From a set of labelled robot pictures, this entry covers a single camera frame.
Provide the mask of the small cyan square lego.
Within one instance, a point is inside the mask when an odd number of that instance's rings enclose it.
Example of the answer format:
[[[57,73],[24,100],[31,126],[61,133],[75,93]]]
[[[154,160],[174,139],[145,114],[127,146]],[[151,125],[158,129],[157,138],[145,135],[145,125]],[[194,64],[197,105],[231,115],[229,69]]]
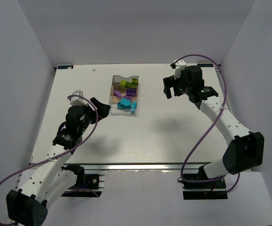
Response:
[[[118,103],[117,104],[117,108],[122,110],[123,109],[123,105],[121,103]]]

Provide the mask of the cyan lego brick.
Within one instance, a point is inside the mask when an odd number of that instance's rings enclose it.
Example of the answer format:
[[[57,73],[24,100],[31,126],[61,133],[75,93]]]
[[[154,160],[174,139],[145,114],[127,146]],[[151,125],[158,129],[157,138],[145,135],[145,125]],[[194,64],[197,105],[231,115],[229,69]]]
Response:
[[[131,114],[136,114],[136,110],[137,110],[137,102],[133,101],[131,104],[131,109],[130,109]]]

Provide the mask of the purple square lego brick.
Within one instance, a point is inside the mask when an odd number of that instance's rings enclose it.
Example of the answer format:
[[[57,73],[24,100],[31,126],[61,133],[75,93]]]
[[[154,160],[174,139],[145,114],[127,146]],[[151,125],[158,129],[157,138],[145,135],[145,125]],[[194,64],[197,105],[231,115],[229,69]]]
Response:
[[[136,97],[137,96],[137,89],[127,89],[126,95],[131,96],[131,97]]]

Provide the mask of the long green lego brick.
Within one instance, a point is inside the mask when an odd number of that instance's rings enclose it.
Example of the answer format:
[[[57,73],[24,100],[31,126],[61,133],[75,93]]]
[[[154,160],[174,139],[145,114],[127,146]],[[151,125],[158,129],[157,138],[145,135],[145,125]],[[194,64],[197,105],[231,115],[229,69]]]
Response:
[[[125,80],[122,80],[122,81],[120,82],[120,86],[121,86],[121,87],[125,87],[125,86],[126,86],[126,83],[127,83],[127,82],[126,82]]]

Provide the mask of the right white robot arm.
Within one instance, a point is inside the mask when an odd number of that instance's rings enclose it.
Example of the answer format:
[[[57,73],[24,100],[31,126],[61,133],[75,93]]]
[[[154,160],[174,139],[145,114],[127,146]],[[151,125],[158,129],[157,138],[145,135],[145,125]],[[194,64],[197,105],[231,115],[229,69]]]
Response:
[[[198,65],[172,64],[174,75],[163,79],[166,97],[186,94],[224,137],[228,147],[221,159],[199,167],[196,182],[211,182],[231,174],[235,175],[263,163],[264,136],[252,132],[224,105],[211,86],[205,86],[202,69]]]

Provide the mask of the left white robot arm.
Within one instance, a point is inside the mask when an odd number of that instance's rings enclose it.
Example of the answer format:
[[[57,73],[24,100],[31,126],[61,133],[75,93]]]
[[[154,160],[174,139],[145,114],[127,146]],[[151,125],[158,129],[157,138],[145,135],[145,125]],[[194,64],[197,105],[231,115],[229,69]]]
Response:
[[[85,184],[84,168],[65,162],[71,158],[83,141],[83,134],[89,125],[109,115],[111,107],[91,98],[85,102],[79,95],[69,97],[71,107],[52,141],[46,163],[40,165],[34,174],[17,190],[10,190],[6,196],[8,216],[24,226],[41,226],[48,209],[69,188],[81,189]]]

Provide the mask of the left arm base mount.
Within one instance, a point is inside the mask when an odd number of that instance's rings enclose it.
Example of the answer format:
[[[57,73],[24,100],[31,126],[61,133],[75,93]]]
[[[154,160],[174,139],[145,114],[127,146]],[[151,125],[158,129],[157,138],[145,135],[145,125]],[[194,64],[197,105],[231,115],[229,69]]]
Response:
[[[61,172],[71,171],[76,176],[76,183],[62,194],[62,197],[100,197],[104,187],[104,174],[90,172],[78,164],[61,167]]]

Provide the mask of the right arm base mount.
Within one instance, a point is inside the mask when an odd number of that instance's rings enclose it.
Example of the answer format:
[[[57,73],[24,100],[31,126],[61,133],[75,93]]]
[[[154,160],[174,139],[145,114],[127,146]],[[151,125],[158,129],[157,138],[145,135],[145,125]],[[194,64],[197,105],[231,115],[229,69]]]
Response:
[[[184,200],[227,200],[228,194],[224,179],[212,182],[189,183],[180,176],[177,182],[182,184]]]

